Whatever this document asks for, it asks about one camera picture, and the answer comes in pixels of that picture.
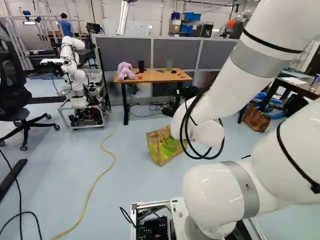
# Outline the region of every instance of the brown bag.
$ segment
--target brown bag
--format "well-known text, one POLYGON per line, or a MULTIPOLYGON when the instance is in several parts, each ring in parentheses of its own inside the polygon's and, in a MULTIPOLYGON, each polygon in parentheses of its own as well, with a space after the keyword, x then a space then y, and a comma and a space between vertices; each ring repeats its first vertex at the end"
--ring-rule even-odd
POLYGON ((271 118, 251 104, 243 116, 243 121, 254 131, 264 132, 270 125, 271 118))
POLYGON ((170 125, 157 131, 147 132, 146 141, 148 143, 150 157, 154 163, 160 167, 183 151, 180 140, 172 137, 170 125))

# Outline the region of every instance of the gray cubicle partition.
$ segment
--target gray cubicle partition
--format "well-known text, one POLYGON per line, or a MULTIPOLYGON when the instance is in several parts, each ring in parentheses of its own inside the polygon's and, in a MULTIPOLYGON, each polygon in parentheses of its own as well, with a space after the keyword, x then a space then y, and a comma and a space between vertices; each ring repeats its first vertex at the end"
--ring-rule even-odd
POLYGON ((138 61, 144 61, 145 68, 151 68, 150 38, 97 37, 105 71, 117 71, 121 62, 131 63, 138 68, 138 61))
POLYGON ((203 41, 198 69, 221 69, 237 42, 203 41))
MULTIPOLYGON (((197 85, 209 78, 200 72, 218 72, 237 44, 235 39, 202 37, 127 37, 94 34, 92 42, 100 48, 104 70, 117 71, 118 64, 129 62, 138 68, 138 61, 144 61, 145 68, 165 68, 167 60, 174 68, 183 69, 196 79, 197 85)), ((97 48, 97 62, 100 64, 97 48)), ((160 96, 174 89, 174 83, 157 83, 151 89, 151 96, 160 96)))
POLYGON ((196 69, 200 42, 200 39, 154 39, 153 67, 166 68, 167 60, 172 60, 174 68, 196 69))

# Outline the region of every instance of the yellow cable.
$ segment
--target yellow cable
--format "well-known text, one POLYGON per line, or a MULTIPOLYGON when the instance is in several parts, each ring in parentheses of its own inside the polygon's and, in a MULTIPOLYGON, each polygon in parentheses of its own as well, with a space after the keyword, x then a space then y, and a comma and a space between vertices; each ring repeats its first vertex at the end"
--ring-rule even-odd
POLYGON ((81 220, 82 220, 82 219, 84 218, 84 216, 85 216, 85 213, 86 213, 86 210, 87 210, 87 206, 88 206, 88 202, 89 202, 89 200, 90 200, 91 194, 92 194, 92 192, 93 192, 96 184, 97 184, 97 183, 99 182, 99 180, 100 180, 107 172, 109 172, 109 171, 114 167, 114 165, 116 164, 116 160, 117 160, 116 155, 115 155, 113 152, 108 151, 108 150, 106 150, 106 149, 104 148, 104 143, 105 143, 105 141, 106 141, 108 138, 112 137, 112 136, 115 134, 115 132, 116 132, 116 128, 117 128, 116 120, 113 119, 113 122, 114 122, 113 133, 111 133, 109 136, 107 136, 107 137, 106 137, 105 139, 103 139, 102 142, 101 142, 101 149, 102 149, 103 151, 105 151, 106 153, 110 154, 110 155, 113 157, 113 162, 112 162, 111 166, 110 166, 107 170, 105 170, 103 173, 101 173, 100 176, 98 176, 97 179, 94 181, 94 183, 93 183, 93 185, 92 185, 89 193, 88 193, 87 196, 86 196, 86 199, 85 199, 84 207, 83 207, 83 209, 82 209, 81 216, 80 216, 80 218, 78 219, 78 221, 76 222, 76 224, 75 224, 73 227, 71 227, 69 230, 64 231, 63 233, 60 233, 59 235, 55 236, 55 237, 52 238, 51 240, 56 240, 56 239, 61 238, 62 236, 70 233, 72 230, 74 230, 74 229, 79 225, 79 223, 81 222, 81 220))

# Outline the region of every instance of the blue bin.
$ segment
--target blue bin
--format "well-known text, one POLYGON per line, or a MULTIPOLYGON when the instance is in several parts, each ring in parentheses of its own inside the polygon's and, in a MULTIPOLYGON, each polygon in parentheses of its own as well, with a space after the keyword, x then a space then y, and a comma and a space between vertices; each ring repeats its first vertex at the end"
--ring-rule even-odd
POLYGON ((180 12, 173 12, 171 14, 171 19, 174 20, 174 19, 180 19, 180 12))
POLYGON ((189 26, 187 26, 187 25, 181 25, 181 26, 180 26, 180 32, 182 32, 182 33, 189 33, 189 26))
POLYGON ((184 13, 184 20, 193 20, 194 19, 194 12, 185 12, 184 13))
POLYGON ((193 19, 192 20, 200 21, 200 19, 201 19, 201 14, 198 14, 198 13, 194 13, 193 14, 193 19))

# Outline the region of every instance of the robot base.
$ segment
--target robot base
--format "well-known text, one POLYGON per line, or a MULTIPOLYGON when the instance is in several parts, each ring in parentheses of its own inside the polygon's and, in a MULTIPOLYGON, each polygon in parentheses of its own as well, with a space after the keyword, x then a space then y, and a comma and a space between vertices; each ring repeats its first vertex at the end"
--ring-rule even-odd
POLYGON ((100 106, 98 105, 73 106, 70 103, 71 103, 70 99, 66 99, 61 104, 61 106, 57 109, 65 126, 71 128, 72 130, 78 130, 78 129, 88 129, 88 128, 103 128, 106 125, 108 114, 104 112, 100 106), (83 121, 76 121, 76 124, 75 124, 75 123, 72 123, 71 119, 70 121, 68 121, 66 119, 66 116, 63 113, 63 112, 67 112, 68 114, 70 114, 70 110, 73 110, 73 112, 71 113, 75 113, 76 111, 90 110, 90 109, 95 109, 98 112, 99 114, 98 121, 96 121, 95 119, 91 119, 91 120, 87 119, 83 121))
MULTIPOLYGON (((166 228, 167 234, 165 238, 162 239, 211 240, 211 238, 208 238, 199 230, 198 226, 189 217, 189 213, 183 197, 176 197, 171 199, 170 201, 165 200, 132 203, 130 215, 132 221, 136 225, 136 228, 131 225, 131 240, 153 239, 153 234, 163 234, 163 228, 166 228), (157 213, 161 219, 157 217, 150 218, 155 216, 154 213, 157 213)), ((248 224, 246 225, 242 220, 237 222, 233 232, 224 239, 265 240, 266 238, 261 233, 254 220, 250 218, 248 224)))

